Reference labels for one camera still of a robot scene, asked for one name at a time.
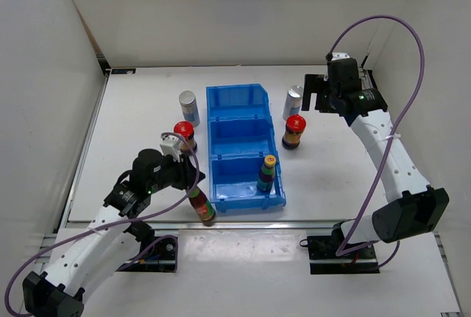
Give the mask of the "yellow-capped sauce bottle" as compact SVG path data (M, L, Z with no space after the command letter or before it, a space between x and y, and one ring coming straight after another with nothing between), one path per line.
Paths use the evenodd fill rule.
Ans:
M200 221L205 226L210 226L216 217L216 211L213 209L212 204L209 202L204 192L199 187L195 187L194 190L189 193L188 200L199 216Z

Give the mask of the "green-labelled sauce bottle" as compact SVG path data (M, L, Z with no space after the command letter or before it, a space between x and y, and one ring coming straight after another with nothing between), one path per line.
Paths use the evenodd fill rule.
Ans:
M258 174L257 188L262 192L269 192L275 180L277 159L269 154L264 157L263 165Z

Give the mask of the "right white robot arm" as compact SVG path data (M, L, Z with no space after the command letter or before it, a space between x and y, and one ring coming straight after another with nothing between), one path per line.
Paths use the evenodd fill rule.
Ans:
M357 218L336 224L331 251L346 258L379 241L393 243L434 231L450 201L446 190L433 188L419 172L395 131L381 93L363 88L357 61L334 52L326 62L324 76L305 75L302 110L309 110L314 96L316 110L344 118L374 163L373 184L382 184L387 201L371 215L361 208Z

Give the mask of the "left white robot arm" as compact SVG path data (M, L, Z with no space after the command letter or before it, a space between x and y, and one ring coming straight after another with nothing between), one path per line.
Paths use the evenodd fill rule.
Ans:
M193 152L140 151L88 228L56 243L69 247L42 273L25 276L22 290L28 315L81 316L87 298L109 276L153 253L155 231L142 215L152 195L166 188L188 195L204 177Z

